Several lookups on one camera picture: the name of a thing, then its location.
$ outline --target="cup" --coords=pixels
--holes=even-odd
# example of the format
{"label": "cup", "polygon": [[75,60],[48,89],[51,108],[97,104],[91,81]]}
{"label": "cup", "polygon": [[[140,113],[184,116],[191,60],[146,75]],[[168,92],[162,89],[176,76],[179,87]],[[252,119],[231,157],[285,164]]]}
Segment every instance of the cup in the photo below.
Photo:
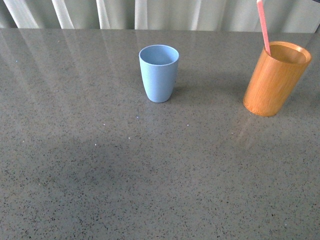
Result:
{"label": "cup", "polygon": [[264,117],[280,111],[312,60],[306,49],[290,42],[270,42],[270,52],[263,48],[243,98],[250,112]]}
{"label": "cup", "polygon": [[147,97],[155,103],[167,101],[174,89],[179,52],[167,45],[151,45],[139,52],[143,86]]}

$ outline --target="cup rim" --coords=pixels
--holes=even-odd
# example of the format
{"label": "cup rim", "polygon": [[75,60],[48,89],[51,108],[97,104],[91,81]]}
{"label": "cup rim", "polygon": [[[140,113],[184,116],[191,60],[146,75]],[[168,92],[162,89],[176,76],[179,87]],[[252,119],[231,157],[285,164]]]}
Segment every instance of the cup rim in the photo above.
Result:
{"label": "cup rim", "polygon": [[[174,50],[174,51],[177,53],[176,59],[175,59],[174,61],[170,62],[170,63],[167,63],[167,64],[152,64],[152,63],[149,63],[149,62],[145,61],[145,60],[141,57],[141,53],[142,53],[144,50],[146,50],[146,49],[148,49],[148,48],[151,48],[151,47],[160,47],[160,46],[161,46],[161,47],[170,48],[170,49]],[[144,63],[146,63],[146,64],[148,64],[148,65],[151,65],[151,66],[158,66],[158,67],[168,66],[168,65],[174,64],[174,63],[176,63],[176,62],[179,60],[179,57],[180,57],[180,54],[179,54],[178,50],[176,50],[176,49],[175,49],[174,47],[172,47],[172,46],[164,45],[164,44],[149,45],[149,46],[146,46],[146,47],[142,48],[142,49],[140,50],[140,52],[139,52],[139,58],[140,58]]]}
{"label": "cup rim", "polygon": [[272,58],[273,60],[278,61],[278,62],[280,62],[280,63],[289,64],[289,65],[304,65],[304,64],[310,63],[311,60],[312,60],[312,55],[311,55],[311,53],[310,53],[307,49],[305,49],[304,47],[299,46],[299,45],[297,45],[297,44],[294,44],[294,43],[292,43],[292,42],[288,42],[288,41],[271,41],[271,42],[269,43],[269,45],[270,45],[270,46],[272,46],[272,45],[280,45],[280,46],[283,46],[283,47],[291,48],[291,49],[293,49],[293,50],[296,50],[296,51],[299,52],[299,53],[302,53],[302,54],[305,56],[305,62],[302,62],[302,63],[281,61],[281,60],[278,60],[278,59],[274,58],[273,56],[269,55],[269,53],[268,53],[267,50],[266,50],[266,47],[264,46],[264,47],[263,47],[264,52],[265,52],[270,58]]}

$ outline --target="speckled granite surface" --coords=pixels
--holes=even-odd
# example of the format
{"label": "speckled granite surface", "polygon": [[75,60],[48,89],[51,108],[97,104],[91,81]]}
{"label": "speckled granite surface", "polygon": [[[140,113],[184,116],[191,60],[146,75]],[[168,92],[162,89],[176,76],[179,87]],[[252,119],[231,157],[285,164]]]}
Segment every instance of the speckled granite surface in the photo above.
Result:
{"label": "speckled granite surface", "polygon": [[[320,239],[320,35],[274,117],[242,104],[261,33],[0,29],[1,239]],[[148,100],[139,50],[180,52]]]}

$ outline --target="curtain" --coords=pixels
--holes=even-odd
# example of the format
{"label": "curtain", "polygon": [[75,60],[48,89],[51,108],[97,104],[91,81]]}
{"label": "curtain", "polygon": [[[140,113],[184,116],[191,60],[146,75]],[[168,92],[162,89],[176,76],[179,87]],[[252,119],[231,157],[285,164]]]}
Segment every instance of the curtain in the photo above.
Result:
{"label": "curtain", "polygon": [[[314,33],[315,0],[264,0],[270,33]],[[261,31],[256,0],[0,0],[0,28]]]}

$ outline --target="wooden cup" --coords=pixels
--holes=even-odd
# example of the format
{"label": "wooden cup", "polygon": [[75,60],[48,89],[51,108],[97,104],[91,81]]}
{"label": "wooden cup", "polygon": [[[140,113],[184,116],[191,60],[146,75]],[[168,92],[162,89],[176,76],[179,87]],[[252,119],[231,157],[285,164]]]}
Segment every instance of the wooden cup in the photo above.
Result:
{"label": "wooden cup", "polygon": [[264,117],[279,112],[312,60],[304,48],[290,42],[270,42],[271,55],[263,48],[246,89],[243,104]]}

